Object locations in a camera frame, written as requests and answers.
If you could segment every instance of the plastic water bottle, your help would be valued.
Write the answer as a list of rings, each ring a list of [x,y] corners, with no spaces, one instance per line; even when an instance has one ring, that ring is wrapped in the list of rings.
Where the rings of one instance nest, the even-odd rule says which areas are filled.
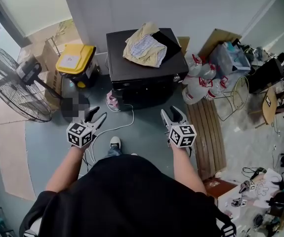
[[[191,79],[190,83],[182,91],[183,100],[188,105],[200,101],[212,86],[212,80],[204,80],[201,77]]]
[[[189,72],[182,81],[182,84],[184,85],[189,84],[192,78],[198,76],[202,68],[202,60],[199,56],[193,54],[191,60],[187,61],[187,64],[189,67]]]
[[[211,63],[206,63],[202,65],[198,77],[201,77],[204,80],[212,80],[215,77],[215,75],[216,75],[216,66]]]
[[[212,87],[207,91],[206,95],[204,96],[207,100],[212,100],[215,97],[222,94],[226,88],[228,87],[229,80],[227,77],[223,77],[222,79],[214,79]]]

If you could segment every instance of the power cord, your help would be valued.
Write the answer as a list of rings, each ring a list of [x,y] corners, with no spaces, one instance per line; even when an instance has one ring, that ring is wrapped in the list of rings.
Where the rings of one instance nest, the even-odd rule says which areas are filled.
[[[275,165],[275,157],[274,157],[274,151],[275,151],[276,149],[273,149],[272,151],[271,151],[271,156],[272,156],[272,168],[273,169],[275,169],[277,166],[278,166],[278,163],[279,163],[279,158],[280,158],[280,156],[282,155],[282,154],[279,154],[278,155],[278,159],[277,159],[277,162],[276,162],[276,165]]]
[[[258,169],[258,167],[244,167],[243,169],[242,169],[242,174],[243,174],[243,176],[245,176],[245,177],[247,177],[248,179],[250,179],[250,177],[249,176],[246,176],[244,173],[246,173],[246,174],[251,174],[251,173],[255,173],[255,172],[257,172],[256,170]]]
[[[271,127],[273,127],[275,133],[280,136],[280,131],[279,131],[279,128],[278,128],[277,115],[275,115],[274,121],[271,123]]]
[[[130,106],[132,107],[132,114],[133,114],[133,120],[132,120],[132,122],[131,122],[130,124],[122,125],[122,126],[119,126],[119,127],[117,127],[117,128],[108,129],[108,130],[105,130],[105,131],[99,133],[99,134],[94,138],[94,140],[93,140],[92,143],[91,143],[91,152],[90,152],[89,149],[86,149],[85,152],[84,152],[83,161],[85,162],[85,164],[88,163],[88,161],[86,160],[86,152],[87,152],[87,150],[88,150],[88,152],[89,152],[89,156],[90,156],[91,161],[92,161],[93,163],[96,162],[96,159],[95,159],[95,157],[94,157],[93,145],[94,145],[96,139],[97,139],[100,135],[102,135],[102,134],[104,134],[105,132],[108,132],[108,131],[114,131],[114,130],[118,130],[118,129],[123,128],[123,127],[130,126],[130,125],[132,125],[132,124],[134,123],[134,119],[135,119],[135,117],[134,117],[134,110],[133,110],[133,106],[132,106],[132,105],[130,105]],[[119,112],[119,111],[114,111],[114,110],[112,110],[109,106],[108,106],[108,108],[109,108],[112,112]]]

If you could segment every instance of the paper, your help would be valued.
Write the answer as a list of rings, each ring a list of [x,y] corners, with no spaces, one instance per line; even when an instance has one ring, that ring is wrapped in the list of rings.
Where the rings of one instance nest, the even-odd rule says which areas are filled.
[[[78,55],[64,55],[61,60],[60,67],[75,69],[80,57]]]
[[[130,49],[131,49],[131,55],[134,56],[136,59],[139,59],[141,57],[144,57],[147,52],[156,47],[164,47],[161,51],[157,54],[157,65],[156,67],[159,67],[162,63],[163,58],[166,55],[167,47],[161,43],[159,43],[156,39],[154,39],[150,35],[144,36],[144,38],[140,39],[138,42],[134,43]]]
[[[0,124],[0,171],[7,193],[36,200],[28,166],[24,121]]]

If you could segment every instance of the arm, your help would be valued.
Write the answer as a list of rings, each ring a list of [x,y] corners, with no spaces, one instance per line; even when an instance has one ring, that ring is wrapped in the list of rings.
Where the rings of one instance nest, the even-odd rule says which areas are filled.
[[[46,186],[46,191],[60,192],[78,179],[84,150],[71,147]]]
[[[194,192],[202,192],[206,194],[203,182],[191,165],[186,150],[176,147],[173,142],[171,142],[171,148],[173,151],[173,168],[175,180],[187,186]]]

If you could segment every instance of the shoe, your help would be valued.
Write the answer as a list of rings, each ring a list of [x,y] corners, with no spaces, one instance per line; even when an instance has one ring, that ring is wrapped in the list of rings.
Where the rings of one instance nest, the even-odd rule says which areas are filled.
[[[112,137],[111,141],[110,141],[110,148],[111,147],[118,147],[121,149],[121,140],[119,137],[114,136]]]

